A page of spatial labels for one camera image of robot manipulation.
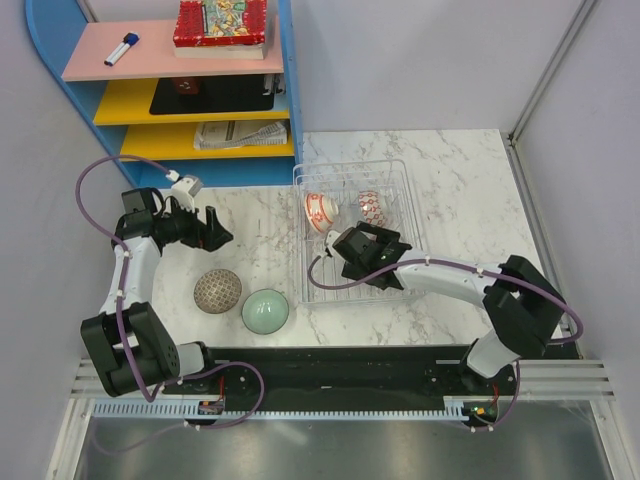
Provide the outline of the brown lattice bowl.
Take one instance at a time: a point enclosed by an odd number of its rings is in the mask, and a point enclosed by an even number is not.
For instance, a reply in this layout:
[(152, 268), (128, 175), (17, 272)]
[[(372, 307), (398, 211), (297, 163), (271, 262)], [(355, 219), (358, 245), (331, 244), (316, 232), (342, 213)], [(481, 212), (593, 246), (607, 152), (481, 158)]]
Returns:
[(214, 269), (205, 273), (195, 284), (196, 306), (207, 314), (222, 314), (231, 310), (240, 300), (240, 278), (227, 269)]

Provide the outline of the orange floral bowl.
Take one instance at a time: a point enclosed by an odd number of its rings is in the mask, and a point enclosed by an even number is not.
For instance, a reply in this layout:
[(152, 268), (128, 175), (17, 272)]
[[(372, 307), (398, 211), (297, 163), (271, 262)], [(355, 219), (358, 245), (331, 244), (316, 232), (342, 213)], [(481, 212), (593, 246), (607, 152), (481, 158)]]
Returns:
[(326, 233), (339, 216), (336, 201), (323, 193), (308, 193), (303, 205), (308, 222), (320, 234)]

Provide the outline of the blue triangle pattern bowl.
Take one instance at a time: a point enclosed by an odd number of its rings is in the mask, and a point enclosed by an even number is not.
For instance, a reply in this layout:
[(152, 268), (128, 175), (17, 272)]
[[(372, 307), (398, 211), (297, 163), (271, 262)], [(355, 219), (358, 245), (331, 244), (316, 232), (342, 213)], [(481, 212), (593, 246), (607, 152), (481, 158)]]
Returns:
[(358, 205), (364, 221), (370, 225), (384, 227), (387, 223), (384, 198), (376, 191), (361, 191)]

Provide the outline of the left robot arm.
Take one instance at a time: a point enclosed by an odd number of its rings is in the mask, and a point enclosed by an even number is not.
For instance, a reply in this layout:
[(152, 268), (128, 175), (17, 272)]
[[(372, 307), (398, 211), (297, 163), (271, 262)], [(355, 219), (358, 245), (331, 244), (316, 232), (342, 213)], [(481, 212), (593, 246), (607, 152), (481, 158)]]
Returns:
[(219, 382), (219, 369), (205, 360), (202, 342), (176, 344), (152, 306), (154, 278), (166, 246), (180, 243), (214, 252), (233, 235), (207, 206), (188, 210), (155, 188), (122, 194), (124, 214), (111, 240), (115, 271), (97, 316), (81, 323), (81, 337), (105, 392), (119, 397), (184, 378), (198, 393)]

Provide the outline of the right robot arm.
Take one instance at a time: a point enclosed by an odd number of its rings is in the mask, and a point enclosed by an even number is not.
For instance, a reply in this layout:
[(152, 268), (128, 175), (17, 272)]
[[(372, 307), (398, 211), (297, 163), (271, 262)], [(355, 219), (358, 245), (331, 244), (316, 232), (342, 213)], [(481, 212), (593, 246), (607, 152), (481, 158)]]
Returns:
[(330, 231), (325, 245), (331, 257), (344, 261), (345, 289), (366, 284), (435, 293), (486, 312), (491, 330), (471, 344), (457, 371), (469, 393), (483, 392), (508, 364), (542, 357), (564, 315), (561, 295), (521, 256), (499, 264), (430, 256), (402, 242), (399, 233), (364, 222)]

